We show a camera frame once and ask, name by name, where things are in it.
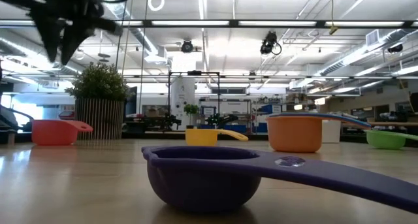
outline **table surface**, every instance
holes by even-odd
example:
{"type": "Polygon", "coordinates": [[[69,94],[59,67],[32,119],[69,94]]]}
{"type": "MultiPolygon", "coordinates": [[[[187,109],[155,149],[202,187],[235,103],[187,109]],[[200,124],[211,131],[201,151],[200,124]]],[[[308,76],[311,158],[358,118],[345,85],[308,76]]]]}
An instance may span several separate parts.
{"type": "MultiPolygon", "coordinates": [[[[270,151],[264,141],[219,141],[270,151]]],[[[0,148],[2,223],[413,223],[418,217],[369,200],[263,178],[254,197],[229,214],[187,214],[167,206],[148,181],[142,146],[183,140],[77,142],[74,147],[0,148]]],[[[376,150],[367,144],[324,144],[298,154],[363,168],[418,184],[418,150],[376,150]]]]}

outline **potted plant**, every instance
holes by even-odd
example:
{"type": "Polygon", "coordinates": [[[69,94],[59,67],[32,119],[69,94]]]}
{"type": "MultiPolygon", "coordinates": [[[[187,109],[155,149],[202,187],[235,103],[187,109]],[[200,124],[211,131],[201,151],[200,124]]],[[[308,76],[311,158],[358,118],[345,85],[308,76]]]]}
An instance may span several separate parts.
{"type": "Polygon", "coordinates": [[[119,139],[122,135],[123,109],[129,87],[115,65],[90,63],[72,81],[66,93],[76,99],[75,119],[93,127],[80,133],[80,139],[119,139]]]}
{"type": "Polygon", "coordinates": [[[184,112],[189,116],[189,125],[186,125],[186,129],[193,129],[195,126],[192,124],[191,119],[194,115],[199,113],[199,106],[195,104],[187,104],[184,106],[184,112]]]}

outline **yellow measuring cup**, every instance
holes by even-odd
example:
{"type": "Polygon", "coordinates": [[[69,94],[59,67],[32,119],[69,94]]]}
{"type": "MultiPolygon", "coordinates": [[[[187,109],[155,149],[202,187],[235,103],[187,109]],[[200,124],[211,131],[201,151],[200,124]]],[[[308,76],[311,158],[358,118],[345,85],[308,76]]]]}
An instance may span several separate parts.
{"type": "Polygon", "coordinates": [[[248,137],[224,129],[186,129],[185,142],[188,146],[216,146],[217,135],[223,133],[238,140],[248,140],[248,137]]]}

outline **green foliage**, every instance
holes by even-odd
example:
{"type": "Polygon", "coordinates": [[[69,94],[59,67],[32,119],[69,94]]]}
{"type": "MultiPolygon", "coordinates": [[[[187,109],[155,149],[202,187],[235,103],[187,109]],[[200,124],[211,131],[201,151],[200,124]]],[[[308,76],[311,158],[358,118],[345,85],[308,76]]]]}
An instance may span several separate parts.
{"type": "Polygon", "coordinates": [[[187,104],[184,106],[184,112],[188,115],[194,115],[199,113],[199,106],[195,104],[187,104]]]}
{"type": "Polygon", "coordinates": [[[72,88],[65,89],[76,99],[105,99],[124,101],[129,97],[129,87],[114,64],[90,63],[81,74],[77,74],[72,88]]]}

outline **green measuring cup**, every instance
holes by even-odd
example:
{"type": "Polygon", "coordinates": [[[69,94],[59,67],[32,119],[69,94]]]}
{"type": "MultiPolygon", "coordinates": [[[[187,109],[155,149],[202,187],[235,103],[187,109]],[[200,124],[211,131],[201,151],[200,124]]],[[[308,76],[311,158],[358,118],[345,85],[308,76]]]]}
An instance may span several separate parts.
{"type": "Polygon", "coordinates": [[[406,139],[418,140],[418,136],[378,130],[364,130],[367,142],[379,149],[399,150],[405,146],[406,139]]]}

